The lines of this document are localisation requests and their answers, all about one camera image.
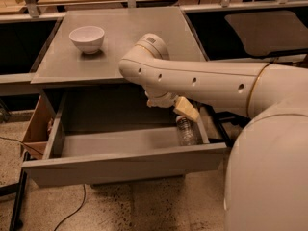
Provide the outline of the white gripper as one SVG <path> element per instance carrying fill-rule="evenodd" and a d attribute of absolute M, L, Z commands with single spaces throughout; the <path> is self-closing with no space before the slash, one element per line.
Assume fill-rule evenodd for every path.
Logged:
<path fill-rule="evenodd" d="M 199 118 L 199 111 L 193 106 L 193 104 L 184 96 L 178 97 L 171 92 L 155 93 L 146 92 L 147 106 L 158 108 L 169 108 L 174 105 L 173 111 L 180 116 L 197 122 Z"/>

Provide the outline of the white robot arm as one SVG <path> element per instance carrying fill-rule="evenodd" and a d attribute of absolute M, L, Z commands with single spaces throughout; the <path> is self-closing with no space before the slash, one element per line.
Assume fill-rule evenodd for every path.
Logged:
<path fill-rule="evenodd" d="M 225 179 L 226 231 L 308 231 L 308 69 L 282 64 L 179 62 L 144 35 L 119 71 L 155 107 L 180 97 L 249 118 Z"/>

